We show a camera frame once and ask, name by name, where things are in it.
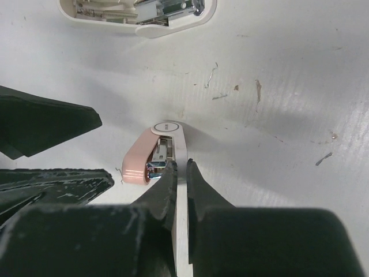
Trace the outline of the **white stapler magazine part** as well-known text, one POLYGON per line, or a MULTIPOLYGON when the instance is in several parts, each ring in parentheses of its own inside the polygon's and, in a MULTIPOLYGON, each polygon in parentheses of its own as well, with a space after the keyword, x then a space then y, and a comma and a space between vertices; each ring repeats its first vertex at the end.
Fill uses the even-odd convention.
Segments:
POLYGON ((59 0, 61 14, 74 26, 159 38, 208 22, 217 1, 59 0))

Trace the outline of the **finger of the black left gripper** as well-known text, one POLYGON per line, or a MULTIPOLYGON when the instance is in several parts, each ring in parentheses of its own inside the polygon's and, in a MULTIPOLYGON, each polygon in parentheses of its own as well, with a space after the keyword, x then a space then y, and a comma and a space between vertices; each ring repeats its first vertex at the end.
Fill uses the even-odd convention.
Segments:
POLYGON ((1 153, 31 157, 102 126, 91 107, 1 86, 1 153))
POLYGON ((113 185, 103 169, 2 169, 1 227, 32 204, 87 204, 113 185))

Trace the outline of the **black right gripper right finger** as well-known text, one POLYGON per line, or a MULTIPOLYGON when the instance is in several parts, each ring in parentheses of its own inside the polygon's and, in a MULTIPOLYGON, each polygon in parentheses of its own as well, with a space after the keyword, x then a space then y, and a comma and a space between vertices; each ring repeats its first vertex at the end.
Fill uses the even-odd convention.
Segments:
POLYGON ((187 162, 194 276, 363 276, 339 218, 325 209, 236 207, 187 162))

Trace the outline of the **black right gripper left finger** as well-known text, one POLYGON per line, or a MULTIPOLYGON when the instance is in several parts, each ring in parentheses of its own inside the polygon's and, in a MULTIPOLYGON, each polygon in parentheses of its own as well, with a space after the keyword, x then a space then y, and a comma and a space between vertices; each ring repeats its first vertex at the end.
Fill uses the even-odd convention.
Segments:
POLYGON ((32 204, 1 227, 2 276, 161 276, 143 205, 32 204))

